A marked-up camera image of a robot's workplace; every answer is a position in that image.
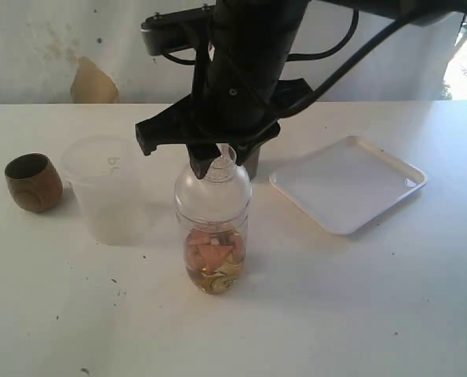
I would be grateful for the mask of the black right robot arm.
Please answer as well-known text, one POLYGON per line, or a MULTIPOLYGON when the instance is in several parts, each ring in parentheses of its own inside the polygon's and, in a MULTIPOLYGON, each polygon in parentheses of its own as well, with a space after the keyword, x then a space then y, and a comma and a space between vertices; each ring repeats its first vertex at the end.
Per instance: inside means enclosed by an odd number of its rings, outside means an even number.
POLYGON ((467 15, 467 1, 347 1, 350 35, 363 12, 389 24, 361 46, 318 88, 302 79, 282 80, 290 62, 334 54, 292 53, 308 7, 305 1, 218 1, 213 5, 155 14, 140 26, 149 55, 176 61, 192 49, 192 91, 158 115, 140 121, 135 136, 144 155, 161 145, 184 145, 197 178, 204 178, 231 146, 238 164, 276 138, 279 121, 303 112, 388 37, 408 24, 431 24, 449 13, 467 15))

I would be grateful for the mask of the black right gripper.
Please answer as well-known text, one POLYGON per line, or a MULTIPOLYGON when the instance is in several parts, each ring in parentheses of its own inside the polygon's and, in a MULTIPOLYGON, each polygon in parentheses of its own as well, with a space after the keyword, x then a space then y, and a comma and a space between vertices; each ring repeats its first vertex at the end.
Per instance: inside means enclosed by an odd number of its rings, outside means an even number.
POLYGON ((221 156, 212 143, 225 142, 235 151, 237 165, 252 152, 279 136, 279 120, 257 106, 252 97, 237 89, 223 100, 207 99, 198 106, 187 95, 167 109, 135 124, 135 137, 144 153, 151 155, 160 145, 185 145, 189 165, 202 180, 212 162, 221 156))

